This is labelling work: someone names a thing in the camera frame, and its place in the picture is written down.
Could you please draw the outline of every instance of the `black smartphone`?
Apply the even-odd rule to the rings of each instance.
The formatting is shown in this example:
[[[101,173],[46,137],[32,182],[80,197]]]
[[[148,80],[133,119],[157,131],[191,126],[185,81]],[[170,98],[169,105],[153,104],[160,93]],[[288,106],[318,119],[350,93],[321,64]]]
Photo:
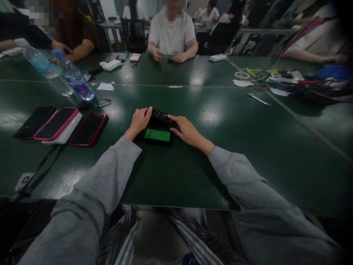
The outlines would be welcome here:
[[[30,139],[58,110],[55,107],[39,107],[28,118],[24,125],[14,134],[16,139]]]
[[[60,109],[35,135],[37,141],[53,141],[70,124],[79,113],[77,108],[66,107]]]
[[[90,113],[72,138],[70,145],[92,146],[107,119],[106,113]]]

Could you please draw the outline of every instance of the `plastic bottle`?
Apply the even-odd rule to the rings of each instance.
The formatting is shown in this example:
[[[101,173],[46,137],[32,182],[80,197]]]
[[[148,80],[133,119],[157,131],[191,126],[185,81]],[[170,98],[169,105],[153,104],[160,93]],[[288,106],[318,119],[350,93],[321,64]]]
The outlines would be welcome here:
[[[65,57],[62,50],[56,49],[52,53],[58,59],[58,65],[63,72],[64,78],[68,81],[74,91],[83,100],[91,101],[94,99],[95,94],[87,84],[87,81],[81,71]]]
[[[55,66],[25,39],[16,39],[16,44],[23,48],[23,55],[25,58],[44,76],[54,88],[60,92],[63,96],[69,96],[73,94],[70,85],[62,77],[62,74]]]

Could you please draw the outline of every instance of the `pink phone case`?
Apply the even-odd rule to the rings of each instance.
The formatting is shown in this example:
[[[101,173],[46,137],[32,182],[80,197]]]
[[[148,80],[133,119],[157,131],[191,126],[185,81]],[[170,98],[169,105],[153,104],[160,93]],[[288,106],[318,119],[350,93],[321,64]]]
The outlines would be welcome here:
[[[49,139],[45,139],[45,138],[37,138],[36,135],[43,130],[43,128],[46,127],[46,125],[58,114],[60,113],[61,110],[63,109],[75,109],[74,113],[67,119],[67,121],[60,127],[60,129],[54,134],[53,137],[49,138]],[[58,138],[60,136],[60,134],[66,129],[66,127],[70,124],[70,122],[73,120],[73,118],[76,117],[76,115],[79,113],[79,110],[77,108],[71,108],[71,107],[66,107],[66,108],[62,108],[59,111],[56,112],[56,114],[51,117],[51,119],[49,121],[47,121],[47,123],[34,135],[33,139],[37,140],[37,141],[53,141],[56,138]]]

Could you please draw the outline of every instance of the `hand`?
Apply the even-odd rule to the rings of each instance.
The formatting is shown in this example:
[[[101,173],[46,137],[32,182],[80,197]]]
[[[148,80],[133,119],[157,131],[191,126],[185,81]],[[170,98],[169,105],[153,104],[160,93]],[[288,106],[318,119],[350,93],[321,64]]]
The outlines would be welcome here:
[[[188,59],[188,55],[186,53],[178,53],[173,57],[173,61],[175,63],[183,63]]]
[[[128,128],[128,130],[125,132],[124,137],[133,141],[135,137],[146,128],[148,122],[150,121],[151,115],[152,107],[136,109],[132,116],[130,128]]]
[[[157,61],[157,62],[161,62],[163,59],[163,53],[160,49],[155,48],[153,51],[153,58]]]
[[[211,141],[204,138],[195,128],[195,126],[191,123],[191,121],[181,116],[175,117],[172,115],[168,115],[168,118],[172,119],[173,121],[176,121],[176,123],[178,124],[181,132],[175,128],[170,128],[170,130],[174,132],[177,136],[179,136],[181,140],[191,146],[200,149],[207,156],[212,153],[213,149],[215,148],[215,145]]]
[[[349,57],[345,54],[336,54],[333,56],[324,57],[322,63],[345,64]]]
[[[50,60],[53,64],[58,64],[58,59],[57,57],[54,57],[54,59]]]
[[[65,44],[58,42],[58,41],[53,41],[53,49],[60,49],[63,51],[66,51],[67,53],[70,53],[71,55],[74,55],[74,52]]]

